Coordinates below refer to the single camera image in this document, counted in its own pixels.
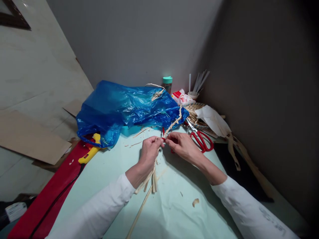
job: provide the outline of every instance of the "teal bottle cap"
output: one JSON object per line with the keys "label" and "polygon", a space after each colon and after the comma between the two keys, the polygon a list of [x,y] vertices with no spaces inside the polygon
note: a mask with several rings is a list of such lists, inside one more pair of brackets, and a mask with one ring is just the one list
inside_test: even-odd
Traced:
{"label": "teal bottle cap", "polygon": [[170,84],[173,82],[173,78],[171,76],[163,77],[163,83],[164,84]]}

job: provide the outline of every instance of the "white sleeve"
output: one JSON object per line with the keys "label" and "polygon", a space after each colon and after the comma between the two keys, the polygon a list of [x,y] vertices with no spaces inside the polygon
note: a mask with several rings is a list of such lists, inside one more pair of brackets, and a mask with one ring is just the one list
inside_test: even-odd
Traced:
{"label": "white sleeve", "polygon": [[212,189],[245,239],[299,238],[231,177]]}
{"label": "white sleeve", "polygon": [[46,238],[102,238],[135,189],[125,173],[81,206]]}

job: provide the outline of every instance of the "white tissue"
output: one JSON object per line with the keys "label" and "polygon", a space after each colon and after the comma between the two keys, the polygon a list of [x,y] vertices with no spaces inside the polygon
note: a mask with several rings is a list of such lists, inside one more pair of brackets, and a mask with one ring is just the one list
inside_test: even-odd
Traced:
{"label": "white tissue", "polygon": [[199,110],[195,110],[198,119],[202,119],[212,131],[218,136],[226,137],[231,130],[224,119],[211,107],[205,105]]}

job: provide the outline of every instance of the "blue plastic bag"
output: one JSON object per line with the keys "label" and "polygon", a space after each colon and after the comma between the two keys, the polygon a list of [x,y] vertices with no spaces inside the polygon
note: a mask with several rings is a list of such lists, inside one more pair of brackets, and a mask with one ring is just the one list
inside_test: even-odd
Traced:
{"label": "blue plastic bag", "polygon": [[[179,117],[179,106],[165,90],[152,101],[153,95],[159,91],[158,87],[126,87],[101,81],[76,116],[77,135],[87,143],[105,148],[116,144],[124,125],[150,124],[169,128]],[[181,112],[179,124],[189,116],[185,108]],[[101,144],[84,137],[97,132],[100,132]]]}

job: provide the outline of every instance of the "red scissors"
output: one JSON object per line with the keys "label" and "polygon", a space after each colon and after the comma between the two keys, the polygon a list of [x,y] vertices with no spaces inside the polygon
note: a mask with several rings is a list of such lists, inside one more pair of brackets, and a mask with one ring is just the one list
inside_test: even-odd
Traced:
{"label": "red scissors", "polygon": [[[212,151],[213,148],[214,148],[214,144],[213,144],[212,140],[206,134],[204,134],[203,132],[197,131],[197,129],[194,128],[194,126],[191,124],[189,119],[186,118],[186,121],[187,121],[188,125],[190,126],[190,128],[192,129],[190,137],[194,137],[195,138],[195,140],[197,141],[197,143],[199,144],[199,146],[200,146],[200,148],[202,150],[202,153]],[[202,135],[205,136],[206,139],[208,139],[208,141],[210,143],[210,148],[207,147],[207,145],[205,143],[205,140],[203,139]]]}

